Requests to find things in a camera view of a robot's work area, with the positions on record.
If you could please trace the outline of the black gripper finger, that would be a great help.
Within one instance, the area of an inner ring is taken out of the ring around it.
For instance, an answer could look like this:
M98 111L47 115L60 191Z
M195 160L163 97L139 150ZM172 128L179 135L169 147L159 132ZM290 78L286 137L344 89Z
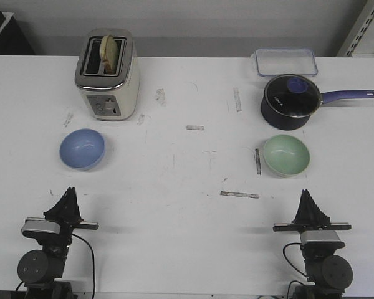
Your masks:
M56 222L82 222L77 194L74 187L68 187L60 200L43 213L44 219Z
M303 189L299 207L294 218L297 225L330 225L330 217L324 214L314 202L307 189Z

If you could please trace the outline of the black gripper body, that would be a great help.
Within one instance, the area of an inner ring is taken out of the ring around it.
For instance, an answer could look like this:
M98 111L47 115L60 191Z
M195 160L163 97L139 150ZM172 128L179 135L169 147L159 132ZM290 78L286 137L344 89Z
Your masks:
M274 224L274 232L298 232L314 230L350 230L351 225L348 222L331 222L329 225L312 225L312 224L295 224L295 223L278 223Z
M49 221L45 220L44 218L39 217L28 217L27 219L34 219L34 220L42 220L42 221ZM70 224L68 222L55 222L60 225L60 234L41 234L40 236L27 237L30 239L35 239L39 244L48 244L48 243L55 243L55 244L62 244L62 243L70 243L69 239L72 237L72 233L74 229L85 229L85 230L97 230L99 225L97 222L86 222L82 221L76 224Z

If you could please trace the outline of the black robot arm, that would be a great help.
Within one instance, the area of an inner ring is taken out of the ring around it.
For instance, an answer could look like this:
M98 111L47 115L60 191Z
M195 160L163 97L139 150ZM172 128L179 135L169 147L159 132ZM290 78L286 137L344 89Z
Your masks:
M86 222L80 215L77 193L68 187L59 201L43 217L27 217L21 234L34 239L40 249L25 253L17 266L20 284L26 287L24 298L77 298L72 284L62 281L69 247L73 238L87 244L92 255L93 290L96 292L95 254L93 247L75 229L97 230L98 223Z
M349 262L336 255L345 247L338 230L350 230L347 222L331 222L316 205L309 191L301 192L295 218L291 223L274 224L274 232L298 232L299 246L304 259L304 284L293 280L287 287L286 298L341 298L353 281L353 270Z

